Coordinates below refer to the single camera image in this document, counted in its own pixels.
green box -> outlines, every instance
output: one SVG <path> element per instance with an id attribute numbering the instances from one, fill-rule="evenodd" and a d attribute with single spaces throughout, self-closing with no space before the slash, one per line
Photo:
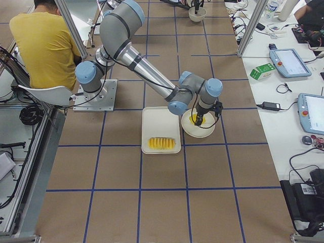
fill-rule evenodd
<path id="1" fill-rule="evenodd" d="M 271 63 L 267 63 L 258 67 L 255 67 L 250 76 L 256 80 L 260 80 L 266 77 L 269 77 L 272 72 L 275 70 L 275 67 Z"/>

white table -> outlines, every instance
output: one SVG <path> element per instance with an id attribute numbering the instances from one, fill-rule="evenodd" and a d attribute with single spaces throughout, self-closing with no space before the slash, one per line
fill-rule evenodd
<path id="1" fill-rule="evenodd" d="M 269 58 L 243 58 L 243 62 L 256 104 L 261 104 L 263 101 L 274 102 L 279 103 L 282 109 L 288 109 L 289 106 L 296 101 L 300 93 L 320 95 L 321 89 L 324 86 L 324 81 L 319 75 L 324 67 L 324 60 L 322 59 L 318 59 L 307 65 L 313 73 L 312 76 L 294 79 L 283 78 L 275 70 L 270 77 L 255 80 L 249 76 L 251 70 L 258 65 L 269 63 L 271 60 Z M 287 92 L 285 94 L 278 93 L 276 87 L 285 82 L 292 92 Z M 303 131 L 299 122 L 297 110 L 297 104 L 294 104 L 288 111 L 276 112 L 258 109 L 273 162 L 280 180 L 288 179 L 288 174 L 291 170 L 289 158 L 311 148 L 311 146 L 304 145 L 301 142 L 303 136 L 309 136 L 310 134 Z M 296 168 L 312 164 L 321 167 L 322 161 L 323 153 L 314 150 L 307 155 L 294 158 L 293 164 Z M 311 167 L 302 170 L 300 174 L 305 179 L 308 179 L 309 172 L 314 169 L 315 167 Z M 298 179 L 294 172 L 291 175 L 293 179 Z"/>

black hair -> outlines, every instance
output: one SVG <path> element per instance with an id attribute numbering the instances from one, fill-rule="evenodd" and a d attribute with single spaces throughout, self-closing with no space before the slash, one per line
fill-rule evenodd
<path id="1" fill-rule="evenodd" d="M 37 8 L 38 5 L 43 5 L 50 10 L 57 9 L 57 5 L 54 0 L 34 0 L 34 4 L 35 8 Z"/>

yellow food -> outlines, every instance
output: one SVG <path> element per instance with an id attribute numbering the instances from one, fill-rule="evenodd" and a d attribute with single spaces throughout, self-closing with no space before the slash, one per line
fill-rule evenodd
<path id="1" fill-rule="evenodd" d="M 173 149 L 176 142 L 173 138 L 150 138 L 148 146 L 151 149 Z"/>
<path id="2" fill-rule="evenodd" d="M 197 113 L 196 114 L 193 114 L 192 115 L 192 118 L 191 118 L 191 116 L 189 117 L 189 120 L 190 120 L 190 122 L 192 123 L 192 124 L 194 124 L 194 121 L 196 122 L 197 121 Z M 205 119 L 205 117 L 203 117 L 202 118 L 202 123 L 201 124 L 204 124 L 206 122 L 206 119 Z"/>

white chair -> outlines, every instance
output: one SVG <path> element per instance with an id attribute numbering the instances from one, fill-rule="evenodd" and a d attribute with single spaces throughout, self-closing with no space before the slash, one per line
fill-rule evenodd
<path id="1" fill-rule="evenodd" d="M 65 86 L 56 86 L 47 89 L 32 89 L 22 85 L 18 85 L 18 87 L 28 91 L 33 97 L 35 97 L 40 101 L 40 104 L 42 105 L 46 116 L 50 120 L 54 129 L 57 131 L 57 128 L 55 127 L 51 119 L 51 116 L 45 107 L 46 105 L 44 105 L 44 103 L 48 103 L 51 105 L 58 105 L 58 106 L 69 106 L 70 105 L 69 99 L 72 96 L 71 90 L 69 90 Z"/>

